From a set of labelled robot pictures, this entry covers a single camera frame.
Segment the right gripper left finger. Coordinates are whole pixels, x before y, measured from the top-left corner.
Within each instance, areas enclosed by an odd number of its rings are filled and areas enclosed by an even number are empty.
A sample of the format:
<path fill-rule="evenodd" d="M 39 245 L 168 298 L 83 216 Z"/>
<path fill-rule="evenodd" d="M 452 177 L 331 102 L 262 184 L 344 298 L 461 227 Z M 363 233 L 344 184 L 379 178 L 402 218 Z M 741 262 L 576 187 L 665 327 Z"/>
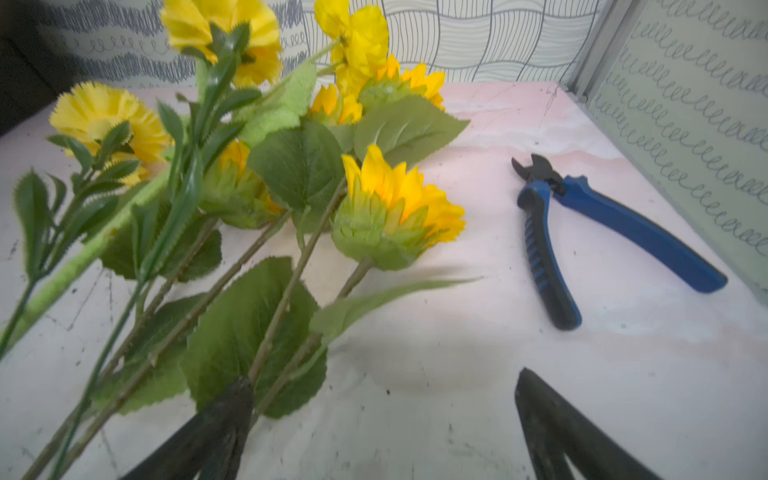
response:
<path fill-rule="evenodd" d="M 241 377 L 124 477 L 236 478 L 253 407 L 252 384 Z"/>

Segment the double sunflower stem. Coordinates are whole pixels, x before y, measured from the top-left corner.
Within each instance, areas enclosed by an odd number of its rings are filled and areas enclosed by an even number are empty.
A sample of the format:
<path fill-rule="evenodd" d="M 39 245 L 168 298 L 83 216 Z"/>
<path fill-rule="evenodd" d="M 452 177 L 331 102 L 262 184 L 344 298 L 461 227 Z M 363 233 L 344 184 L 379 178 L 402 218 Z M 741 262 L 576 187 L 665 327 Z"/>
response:
<path fill-rule="evenodd" d="M 446 112 L 444 83 L 442 72 L 429 72 L 423 64 L 404 70 L 389 56 L 348 98 L 340 98 L 338 90 L 321 89 L 297 125 L 271 132 L 255 145 L 247 165 L 265 181 L 275 201 L 289 209 L 299 238 L 317 237 L 324 230 L 331 235 L 332 218 L 348 193 L 342 158 L 349 155 L 361 163 L 371 145 L 392 167 L 418 168 L 425 184 L 458 205 L 429 183 L 418 166 L 468 125 Z M 463 219 L 466 227 L 465 210 Z M 357 268 L 340 297 L 375 270 L 358 276 Z"/>

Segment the yellow poppy flower stem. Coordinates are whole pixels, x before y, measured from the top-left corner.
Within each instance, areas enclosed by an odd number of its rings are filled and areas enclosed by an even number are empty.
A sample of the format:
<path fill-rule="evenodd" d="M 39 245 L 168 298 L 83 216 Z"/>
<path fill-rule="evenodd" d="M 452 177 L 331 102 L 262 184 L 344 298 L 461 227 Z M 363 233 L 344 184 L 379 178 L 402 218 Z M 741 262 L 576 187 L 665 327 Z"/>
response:
<path fill-rule="evenodd" d="M 150 109 L 156 109 L 162 104 L 168 105 L 177 112 L 183 121 L 188 121 L 192 105 L 203 97 L 207 69 L 200 60 L 182 54 L 170 44 L 168 31 L 161 19 L 163 7 L 167 2 L 161 7 L 160 21 L 167 33 L 170 47 L 176 51 L 180 59 L 189 60 L 194 64 L 197 73 L 198 96 L 196 99 L 181 98 L 177 106 L 171 106 L 164 102 L 149 106 L 141 101 Z M 276 12 L 268 3 L 266 4 L 277 18 Z M 240 132 L 227 146 L 234 141 L 240 141 L 248 147 L 250 154 L 255 145 L 267 134 L 297 125 L 300 117 L 304 116 L 314 104 L 315 97 L 321 89 L 338 90 L 340 98 L 348 98 L 358 93 L 367 77 L 384 63 L 388 52 L 389 32 L 387 21 L 377 7 L 367 6 L 359 10 L 352 10 L 346 1 L 319 1 L 315 5 L 315 14 L 319 28 L 328 37 L 329 42 L 317 54 L 302 60 L 291 71 L 286 71 L 282 62 L 283 42 L 277 18 L 280 39 L 279 61 L 281 64 L 279 75 L 275 80 L 266 81 L 259 85 L 260 95 L 255 102 L 240 106 L 223 117 L 223 122 L 226 124 L 237 123 L 241 125 Z M 120 231 L 113 237 L 105 252 L 87 268 L 94 262 L 101 262 L 106 268 L 134 282 L 137 286 L 132 258 L 132 243 L 135 236 L 136 233 L 133 228 Z M 158 274 L 149 283 L 147 290 L 138 302 L 129 300 L 124 311 L 126 317 L 135 318 L 136 313 L 140 312 L 142 306 L 146 305 L 146 297 L 158 279 L 164 280 Z M 22 333 L 12 343 L 8 352 L 75 280 L 66 287 L 54 287 L 51 285 L 51 275 L 49 275 L 37 285 L 31 297 L 31 314 L 24 319 Z"/>

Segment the sunflower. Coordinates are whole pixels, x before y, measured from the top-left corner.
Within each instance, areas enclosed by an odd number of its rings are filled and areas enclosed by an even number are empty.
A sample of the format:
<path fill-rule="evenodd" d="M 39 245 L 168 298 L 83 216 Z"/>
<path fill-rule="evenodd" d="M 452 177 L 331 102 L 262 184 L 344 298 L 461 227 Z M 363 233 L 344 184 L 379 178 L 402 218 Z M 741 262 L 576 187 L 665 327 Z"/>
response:
<path fill-rule="evenodd" d="M 370 269 L 409 268 L 428 249 L 455 240 L 465 227 L 464 210 L 427 185 L 418 168 L 390 166 L 371 145 L 361 163 L 342 158 L 348 193 L 331 221 L 336 249 Z M 293 276 L 288 257 L 267 257 L 237 278 L 211 303 L 187 340 L 180 360 L 187 389 L 198 409 L 247 377 L 268 326 Z M 452 286 L 425 280 L 383 291 L 342 296 L 320 307 L 297 283 L 273 338 L 273 349 L 252 389 L 261 415 L 281 418 L 308 403 L 326 379 L 327 350 L 368 313 L 408 294 Z"/>
<path fill-rule="evenodd" d="M 185 231 L 166 258 L 159 275 L 165 282 L 154 299 L 135 315 L 134 327 L 116 353 L 107 359 L 96 377 L 86 404 L 75 408 L 65 424 L 26 473 L 35 479 L 61 451 L 76 420 L 85 421 L 113 405 L 127 415 L 184 392 L 203 409 L 236 379 L 236 370 L 219 373 L 215 359 L 229 354 L 229 347 L 201 347 L 207 331 L 224 323 L 226 303 L 243 289 L 236 279 L 240 265 L 231 267 L 208 291 L 166 301 L 176 283 L 207 276 L 222 261 L 218 223 L 238 229 L 277 229 L 280 208 L 272 201 L 266 184 L 246 165 L 249 149 L 240 141 L 227 146 L 203 178 L 200 209 L 189 218 Z"/>

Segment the yellow carnation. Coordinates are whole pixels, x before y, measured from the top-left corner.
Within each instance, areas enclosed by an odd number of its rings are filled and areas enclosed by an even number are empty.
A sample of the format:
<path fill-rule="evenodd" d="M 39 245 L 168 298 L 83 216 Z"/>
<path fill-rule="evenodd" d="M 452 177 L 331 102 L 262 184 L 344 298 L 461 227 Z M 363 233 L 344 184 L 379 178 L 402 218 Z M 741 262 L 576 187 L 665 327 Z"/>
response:
<path fill-rule="evenodd" d="M 21 226 L 26 286 L 1 333 L 8 352 L 22 333 L 37 285 L 72 245 L 118 209 L 121 190 L 146 179 L 171 144 L 158 115 L 127 90 L 87 81 L 60 94 L 49 122 L 49 142 L 74 158 L 69 180 L 25 173 L 13 202 Z"/>
<path fill-rule="evenodd" d="M 279 25 L 261 1 L 169 1 L 162 10 L 170 44 L 207 69 L 203 97 L 183 121 L 168 105 L 153 110 L 170 136 L 163 162 L 118 195 L 118 209 L 76 241 L 50 274 L 66 287 L 107 249 L 113 237 L 133 228 L 132 258 L 138 302 L 158 276 L 197 207 L 206 170 L 240 132 L 226 124 L 232 110 L 255 102 L 259 85 L 280 72 Z"/>

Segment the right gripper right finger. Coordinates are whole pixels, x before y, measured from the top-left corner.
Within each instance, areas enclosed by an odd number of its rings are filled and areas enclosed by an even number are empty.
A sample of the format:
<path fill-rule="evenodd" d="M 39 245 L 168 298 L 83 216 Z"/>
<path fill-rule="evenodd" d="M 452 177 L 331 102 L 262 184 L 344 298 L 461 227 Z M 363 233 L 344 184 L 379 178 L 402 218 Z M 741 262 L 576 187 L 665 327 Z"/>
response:
<path fill-rule="evenodd" d="M 656 479 L 534 371 L 520 371 L 515 389 L 527 450 L 538 479 Z"/>

